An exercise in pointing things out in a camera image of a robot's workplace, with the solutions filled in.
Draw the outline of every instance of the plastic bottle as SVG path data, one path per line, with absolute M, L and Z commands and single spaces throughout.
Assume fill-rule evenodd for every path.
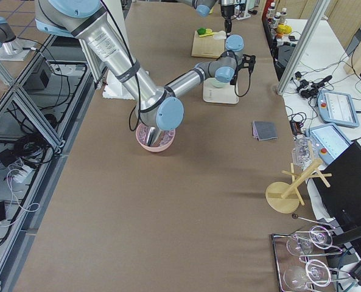
M 276 12 L 276 15 L 273 17 L 273 19 L 271 21 L 272 29 L 276 29 L 278 27 L 279 20 L 280 20 L 280 12 Z
M 268 7 L 267 15 L 266 15 L 266 17 L 269 21 L 271 21 L 273 19 L 273 17 L 275 16 L 275 11 L 276 11 L 275 2 L 272 2 L 271 6 Z
M 280 13 L 279 24 L 285 24 L 287 18 L 287 8 L 282 8 L 282 12 Z

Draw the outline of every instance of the wooden stand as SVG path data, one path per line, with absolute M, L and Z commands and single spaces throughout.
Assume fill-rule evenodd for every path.
M 283 170 L 282 172 L 292 177 L 292 183 L 287 184 L 285 182 L 277 181 L 273 182 L 265 190 L 265 197 L 268 204 L 276 211 L 280 213 L 289 214 L 297 210 L 298 206 L 304 205 L 302 196 L 298 190 L 298 187 L 308 178 L 321 178 L 326 187 L 331 185 L 326 180 L 326 176 L 332 176 L 330 173 L 323 174 L 318 167 L 322 164 L 321 158 L 314 159 L 314 153 L 309 144 L 310 156 L 312 157 L 312 163 L 299 175 L 294 173 L 294 164 L 291 163 L 291 172 Z

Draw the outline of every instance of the bowl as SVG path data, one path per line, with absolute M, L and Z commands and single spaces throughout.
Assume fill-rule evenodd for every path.
M 139 124 L 136 129 L 136 139 L 137 139 L 138 143 L 143 147 L 143 149 L 146 149 L 150 152 L 164 151 L 169 146 L 171 146 L 173 140 L 175 139 L 175 133 L 176 133 L 175 130 L 165 131 L 164 137 L 162 138 L 159 146 L 150 147 L 150 146 L 144 144 L 147 128 L 148 127 L 145 126 L 143 123 Z

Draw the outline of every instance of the round wooden base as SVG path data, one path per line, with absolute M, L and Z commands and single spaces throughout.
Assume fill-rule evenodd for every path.
M 285 182 L 273 182 L 265 190 L 265 197 L 268 204 L 276 211 L 284 214 L 289 214 L 297 210 L 300 205 L 300 201 L 297 197 L 291 198 L 289 196 L 286 199 L 282 199 L 280 196 L 285 190 L 289 188 L 289 184 Z

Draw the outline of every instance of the computer monitor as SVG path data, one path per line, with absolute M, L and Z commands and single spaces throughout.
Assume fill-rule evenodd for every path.
M 328 178 L 331 187 L 320 179 L 314 179 L 314 183 L 330 216 L 336 218 L 344 232 L 361 226 L 360 144 L 351 144 L 323 172 L 332 174 Z M 351 243 L 361 258 L 361 238 Z

